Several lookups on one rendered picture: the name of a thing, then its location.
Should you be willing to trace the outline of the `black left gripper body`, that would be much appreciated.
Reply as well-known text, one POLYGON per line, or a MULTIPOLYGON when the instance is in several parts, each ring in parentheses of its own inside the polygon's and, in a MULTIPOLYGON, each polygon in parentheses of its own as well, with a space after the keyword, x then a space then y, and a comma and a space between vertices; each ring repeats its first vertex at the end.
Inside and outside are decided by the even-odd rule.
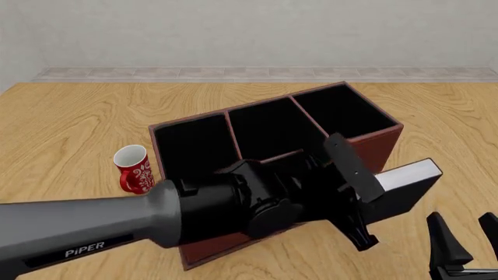
POLYGON ((321 165, 317 157, 304 153, 302 165, 300 200, 303 214, 299 222, 327 220, 358 226, 356 194, 335 164, 321 165))

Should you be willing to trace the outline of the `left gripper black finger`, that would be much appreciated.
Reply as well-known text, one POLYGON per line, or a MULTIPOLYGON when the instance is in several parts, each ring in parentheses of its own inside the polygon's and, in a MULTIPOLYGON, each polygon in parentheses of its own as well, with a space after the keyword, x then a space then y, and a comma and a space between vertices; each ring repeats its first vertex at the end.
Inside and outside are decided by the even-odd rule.
POLYGON ((349 239, 358 251, 365 251, 379 243, 375 235, 370 235, 363 217, 357 209, 339 212, 330 218, 330 222, 349 239))

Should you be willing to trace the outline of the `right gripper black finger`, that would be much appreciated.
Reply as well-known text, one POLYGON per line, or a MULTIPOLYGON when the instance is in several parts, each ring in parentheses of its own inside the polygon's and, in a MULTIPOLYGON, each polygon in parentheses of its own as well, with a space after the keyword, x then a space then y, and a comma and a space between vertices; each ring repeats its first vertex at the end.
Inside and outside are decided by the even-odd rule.
POLYGON ((426 221, 430 235, 430 264, 467 264, 474 260, 439 212, 432 212, 426 221))
POLYGON ((498 217, 492 212, 487 212, 479 218, 479 224, 493 251, 498 253, 498 217))

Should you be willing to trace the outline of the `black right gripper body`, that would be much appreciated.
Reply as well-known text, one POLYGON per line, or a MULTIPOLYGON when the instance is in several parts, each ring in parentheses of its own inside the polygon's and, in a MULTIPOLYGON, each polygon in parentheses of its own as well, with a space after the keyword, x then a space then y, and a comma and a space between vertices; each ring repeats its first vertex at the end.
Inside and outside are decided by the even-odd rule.
POLYGON ((498 280, 498 268, 464 268, 459 263, 430 263, 432 280, 498 280))

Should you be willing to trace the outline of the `black book with white pages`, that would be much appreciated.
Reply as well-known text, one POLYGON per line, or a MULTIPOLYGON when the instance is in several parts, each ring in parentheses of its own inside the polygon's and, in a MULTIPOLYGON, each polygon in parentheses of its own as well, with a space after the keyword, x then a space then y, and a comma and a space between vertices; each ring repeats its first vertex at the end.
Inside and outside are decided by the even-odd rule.
POLYGON ((363 221, 369 225, 409 212, 442 175, 431 158, 376 174, 384 194, 359 204, 363 221))

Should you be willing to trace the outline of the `red-brown desk caddy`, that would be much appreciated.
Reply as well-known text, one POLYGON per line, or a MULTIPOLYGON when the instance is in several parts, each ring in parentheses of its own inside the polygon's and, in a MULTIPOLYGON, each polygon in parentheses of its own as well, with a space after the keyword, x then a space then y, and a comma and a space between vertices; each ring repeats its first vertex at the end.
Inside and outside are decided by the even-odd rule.
MULTIPOLYGON (((215 173, 241 160, 255 160, 297 177, 304 153, 322 165, 357 158, 375 176, 402 129, 399 121, 340 82, 154 124, 149 133, 161 177, 174 180, 215 173)), ((179 250, 184 268, 192 269, 264 238, 234 233, 179 250)))

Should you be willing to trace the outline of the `red mug with white pattern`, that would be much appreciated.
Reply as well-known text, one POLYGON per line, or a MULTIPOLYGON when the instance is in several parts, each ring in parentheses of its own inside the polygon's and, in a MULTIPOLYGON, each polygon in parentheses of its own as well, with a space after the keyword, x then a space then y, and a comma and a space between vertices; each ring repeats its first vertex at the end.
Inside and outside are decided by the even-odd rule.
POLYGON ((148 193, 155 186, 144 146, 124 146, 114 154, 113 161, 120 171, 119 184, 123 191, 140 195, 148 193))

